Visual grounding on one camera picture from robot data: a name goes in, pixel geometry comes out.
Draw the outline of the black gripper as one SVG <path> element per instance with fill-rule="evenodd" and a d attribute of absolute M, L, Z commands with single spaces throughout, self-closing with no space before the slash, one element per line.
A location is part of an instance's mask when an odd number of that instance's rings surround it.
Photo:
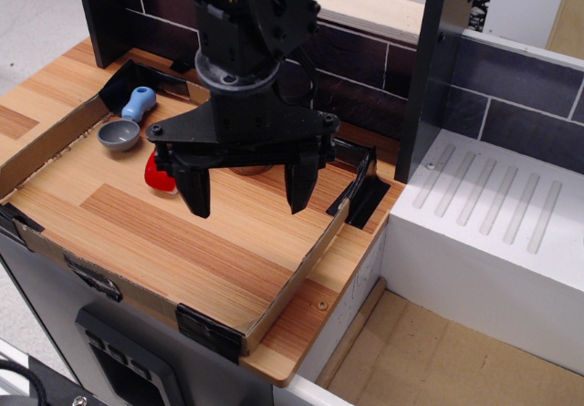
<path fill-rule="evenodd" d="M 191 213 L 211 214 L 209 169 L 285 165 L 292 214 L 304 210 L 318 179 L 318 167 L 334 154 L 332 135 L 339 118 L 283 102 L 267 90 L 247 97 L 213 94 L 203 105 L 146 130 L 156 164 L 175 177 Z"/>

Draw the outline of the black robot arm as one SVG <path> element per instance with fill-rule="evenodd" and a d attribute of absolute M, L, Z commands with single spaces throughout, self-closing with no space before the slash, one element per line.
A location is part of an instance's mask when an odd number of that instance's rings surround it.
<path fill-rule="evenodd" d="M 151 125 L 157 167 L 173 177 L 189 210 L 211 212 L 215 168 L 281 165 L 293 213 L 305 209 L 318 173 L 335 158 L 335 115 L 277 88 L 281 63 L 307 57 L 317 31 L 315 0 L 193 0 L 200 47 L 199 79 L 210 92 L 198 108 Z"/>

